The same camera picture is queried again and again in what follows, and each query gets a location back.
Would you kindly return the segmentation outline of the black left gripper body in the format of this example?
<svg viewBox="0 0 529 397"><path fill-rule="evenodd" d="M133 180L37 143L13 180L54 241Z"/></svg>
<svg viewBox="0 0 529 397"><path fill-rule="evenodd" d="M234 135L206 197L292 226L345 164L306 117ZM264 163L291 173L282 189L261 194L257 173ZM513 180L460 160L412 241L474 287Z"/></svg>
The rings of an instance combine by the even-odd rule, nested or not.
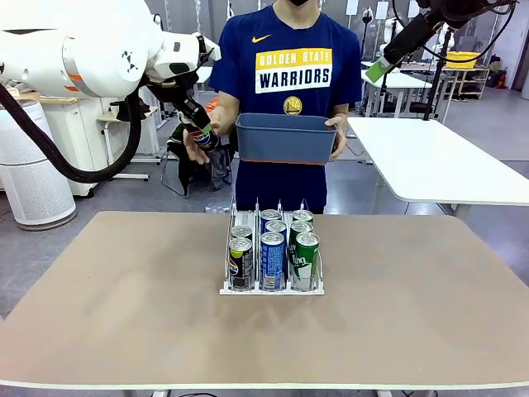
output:
<svg viewBox="0 0 529 397"><path fill-rule="evenodd" d="M205 108L187 93L176 93L173 105L179 112L179 119L187 132L197 132L199 127L211 124Z"/></svg>

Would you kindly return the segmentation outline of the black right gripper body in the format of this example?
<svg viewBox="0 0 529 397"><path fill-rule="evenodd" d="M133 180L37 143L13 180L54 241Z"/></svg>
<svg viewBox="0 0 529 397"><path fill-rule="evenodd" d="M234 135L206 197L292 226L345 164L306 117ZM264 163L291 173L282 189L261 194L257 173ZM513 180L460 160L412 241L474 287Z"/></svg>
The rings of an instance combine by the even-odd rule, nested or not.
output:
<svg viewBox="0 0 529 397"><path fill-rule="evenodd" d="M400 62L402 58L425 45L438 29L438 12L418 14L385 47L384 58L388 62Z"/></svg>

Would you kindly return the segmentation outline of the person's right hand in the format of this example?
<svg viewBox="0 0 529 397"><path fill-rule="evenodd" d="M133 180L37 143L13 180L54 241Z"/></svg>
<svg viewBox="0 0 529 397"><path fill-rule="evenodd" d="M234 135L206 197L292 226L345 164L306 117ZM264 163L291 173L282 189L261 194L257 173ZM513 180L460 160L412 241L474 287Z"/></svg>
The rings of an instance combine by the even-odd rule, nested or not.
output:
<svg viewBox="0 0 529 397"><path fill-rule="evenodd" d="M229 131L235 125L238 112L239 104L237 103L234 107L227 104L219 104L209 113L213 131L217 136L227 136L229 134ZM198 147L186 129L183 130L183 144L191 161L200 165L210 162L207 154Z"/></svg>

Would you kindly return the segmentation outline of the person's left hand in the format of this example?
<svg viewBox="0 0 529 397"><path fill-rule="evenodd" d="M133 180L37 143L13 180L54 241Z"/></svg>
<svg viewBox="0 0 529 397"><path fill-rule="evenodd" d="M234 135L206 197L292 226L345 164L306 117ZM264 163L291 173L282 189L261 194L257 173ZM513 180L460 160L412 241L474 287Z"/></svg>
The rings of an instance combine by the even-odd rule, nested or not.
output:
<svg viewBox="0 0 529 397"><path fill-rule="evenodd" d="M326 126L336 131L331 161L335 161L347 146L346 133L349 128L347 116L344 113L337 113L325 122Z"/></svg>

